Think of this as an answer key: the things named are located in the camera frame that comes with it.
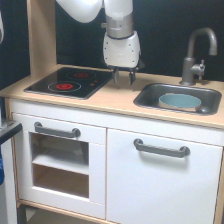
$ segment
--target stainless steel sink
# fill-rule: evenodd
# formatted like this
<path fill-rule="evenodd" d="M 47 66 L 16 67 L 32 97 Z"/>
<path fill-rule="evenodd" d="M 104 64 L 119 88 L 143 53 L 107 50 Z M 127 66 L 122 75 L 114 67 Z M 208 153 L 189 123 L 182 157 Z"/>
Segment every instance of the stainless steel sink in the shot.
<path fill-rule="evenodd" d="M 187 94 L 201 100 L 201 108 L 198 111 L 188 112 L 181 109 L 167 109 L 159 106 L 159 98 L 165 94 Z M 198 115 L 211 115 L 218 111 L 222 94 L 212 89 L 201 89 L 186 86 L 174 86 L 167 84 L 150 84 L 145 86 L 136 97 L 134 103 L 140 107 L 155 108 Z"/>

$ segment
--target black stovetop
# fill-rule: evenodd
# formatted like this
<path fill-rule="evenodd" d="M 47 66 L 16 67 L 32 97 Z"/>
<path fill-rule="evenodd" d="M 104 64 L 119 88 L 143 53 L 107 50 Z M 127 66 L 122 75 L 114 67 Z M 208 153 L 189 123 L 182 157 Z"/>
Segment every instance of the black stovetop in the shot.
<path fill-rule="evenodd" d="M 61 68 L 24 91 L 78 99 L 88 99 L 103 87 L 112 74 L 87 69 Z"/>

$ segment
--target bowl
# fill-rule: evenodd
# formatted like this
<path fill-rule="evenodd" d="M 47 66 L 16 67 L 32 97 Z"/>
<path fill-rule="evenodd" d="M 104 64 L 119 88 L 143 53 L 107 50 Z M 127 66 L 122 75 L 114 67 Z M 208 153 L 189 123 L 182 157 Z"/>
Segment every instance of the bowl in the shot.
<path fill-rule="evenodd" d="M 159 106 L 168 109 L 198 111 L 201 108 L 201 100 L 186 94 L 166 94 L 159 98 Z"/>

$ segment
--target faucet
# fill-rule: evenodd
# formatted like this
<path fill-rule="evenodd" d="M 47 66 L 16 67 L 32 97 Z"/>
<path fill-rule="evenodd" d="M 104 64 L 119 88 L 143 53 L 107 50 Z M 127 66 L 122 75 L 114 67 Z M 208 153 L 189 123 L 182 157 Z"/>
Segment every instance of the faucet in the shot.
<path fill-rule="evenodd" d="M 197 36 L 204 34 L 208 35 L 210 41 L 209 55 L 217 55 L 217 40 L 213 30 L 210 28 L 195 30 L 190 36 L 187 57 L 184 58 L 182 80 L 180 82 L 181 85 L 193 86 L 195 85 L 194 75 L 198 75 L 199 80 L 201 80 L 204 75 L 204 60 L 201 61 L 201 64 L 194 64 L 195 58 L 193 57 L 195 39 Z"/>

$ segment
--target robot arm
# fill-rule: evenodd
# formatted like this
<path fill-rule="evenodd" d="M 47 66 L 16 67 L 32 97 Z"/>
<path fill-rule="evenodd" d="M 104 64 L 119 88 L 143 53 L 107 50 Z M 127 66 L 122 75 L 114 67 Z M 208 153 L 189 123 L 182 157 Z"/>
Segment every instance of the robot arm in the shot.
<path fill-rule="evenodd" d="M 96 18 L 100 9 L 105 8 L 106 23 L 102 27 L 104 36 L 104 60 L 113 74 L 115 83 L 119 68 L 128 68 L 130 84 L 135 81 L 139 62 L 140 44 L 133 29 L 132 0 L 57 0 L 59 5 L 75 20 L 88 23 Z"/>
<path fill-rule="evenodd" d="M 0 44 L 3 41 L 3 37 L 4 37 L 4 28 L 3 28 L 3 23 L 2 23 L 1 2 L 0 2 Z"/>

